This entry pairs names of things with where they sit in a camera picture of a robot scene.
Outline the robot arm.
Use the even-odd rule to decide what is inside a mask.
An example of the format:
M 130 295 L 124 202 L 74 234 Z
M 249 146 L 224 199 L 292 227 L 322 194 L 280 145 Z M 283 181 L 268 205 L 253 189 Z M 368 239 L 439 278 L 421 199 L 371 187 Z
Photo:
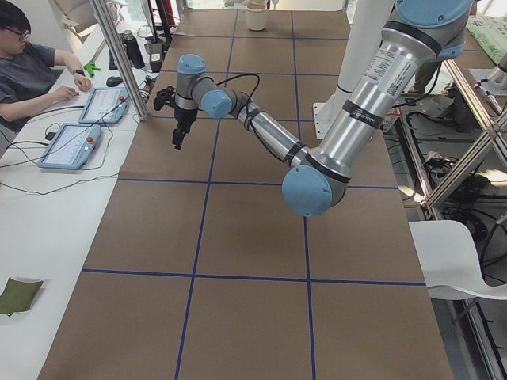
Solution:
M 320 215 L 341 201 L 352 164 L 417 70 L 462 53 L 471 7 L 469 1 L 358 2 L 341 67 L 353 86 L 329 99 L 330 126 L 313 148 L 249 95 L 218 86 L 200 56 L 183 55 L 169 91 L 177 119 L 173 144 L 181 146 L 198 111 L 214 119 L 233 116 L 289 166 L 282 183 L 286 204 L 302 216 Z

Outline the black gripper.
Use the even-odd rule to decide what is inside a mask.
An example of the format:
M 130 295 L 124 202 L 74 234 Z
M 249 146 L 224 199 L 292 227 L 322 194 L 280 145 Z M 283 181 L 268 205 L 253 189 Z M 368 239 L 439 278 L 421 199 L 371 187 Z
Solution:
M 178 124 L 173 130 L 172 144 L 175 149 L 180 150 L 185 136 L 190 133 L 190 127 L 196 121 L 197 108 L 186 109 L 177 105 L 174 109 L 174 117 Z

